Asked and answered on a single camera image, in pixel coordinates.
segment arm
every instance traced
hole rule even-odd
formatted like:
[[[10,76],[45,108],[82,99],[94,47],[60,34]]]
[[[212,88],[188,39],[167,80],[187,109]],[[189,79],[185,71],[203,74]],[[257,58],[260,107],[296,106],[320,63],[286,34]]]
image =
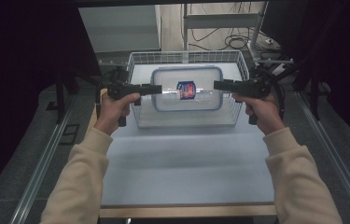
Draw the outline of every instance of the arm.
[[[308,148],[300,146],[279,117],[274,98],[253,99],[234,94],[246,103],[246,114],[258,116],[270,156],[274,205],[280,223],[342,223],[329,189],[320,178]]]
[[[114,102],[107,94],[102,96],[101,116],[82,143],[70,151],[41,223],[96,223],[108,165],[106,153],[112,142],[110,135],[119,126],[119,116],[127,116],[129,103],[139,97],[131,94]]]

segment wire mesh basket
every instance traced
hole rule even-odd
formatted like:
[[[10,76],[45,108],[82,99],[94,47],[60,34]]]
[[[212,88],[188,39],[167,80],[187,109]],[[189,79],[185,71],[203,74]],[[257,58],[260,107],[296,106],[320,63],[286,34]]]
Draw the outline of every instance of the wire mesh basket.
[[[225,79],[249,79],[241,51],[134,52],[128,62],[128,82],[150,83],[151,74],[158,68],[191,65],[217,66]],[[229,92],[222,92],[222,95],[221,108],[212,111],[158,111],[150,95],[142,96],[142,104],[132,105],[132,108],[139,128],[234,126],[242,104],[235,103]]]

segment white wall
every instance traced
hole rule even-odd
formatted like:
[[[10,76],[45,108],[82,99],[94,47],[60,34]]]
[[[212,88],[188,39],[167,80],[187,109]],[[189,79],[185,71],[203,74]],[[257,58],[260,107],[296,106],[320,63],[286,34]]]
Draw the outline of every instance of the white wall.
[[[84,7],[79,13],[95,52],[161,48],[159,6]]]

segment hand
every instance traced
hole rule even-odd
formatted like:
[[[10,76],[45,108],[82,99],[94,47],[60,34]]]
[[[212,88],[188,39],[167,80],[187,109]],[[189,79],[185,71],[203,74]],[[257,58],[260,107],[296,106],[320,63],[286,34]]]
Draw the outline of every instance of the hand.
[[[286,127],[280,119],[279,111],[274,103],[272,94],[269,94],[265,99],[256,99],[233,93],[232,98],[246,103],[246,114],[248,116],[256,114],[259,117],[257,126],[265,135]]]
[[[100,117],[93,127],[111,135],[119,127],[119,117],[128,116],[130,113],[129,104],[139,98],[139,93],[133,93],[115,101],[105,92],[102,95]]]

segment beige sleeve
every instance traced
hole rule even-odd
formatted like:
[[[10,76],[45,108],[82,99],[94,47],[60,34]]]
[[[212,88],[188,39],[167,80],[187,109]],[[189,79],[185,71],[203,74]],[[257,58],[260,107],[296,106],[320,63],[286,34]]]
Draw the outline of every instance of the beige sleeve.
[[[297,143],[290,129],[268,134],[264,141],[280,223],[342,223],[311,153]]]
[[[111,142],[111,137],[92,128],[82,143],[73,146],[41,223],[97,222]]]

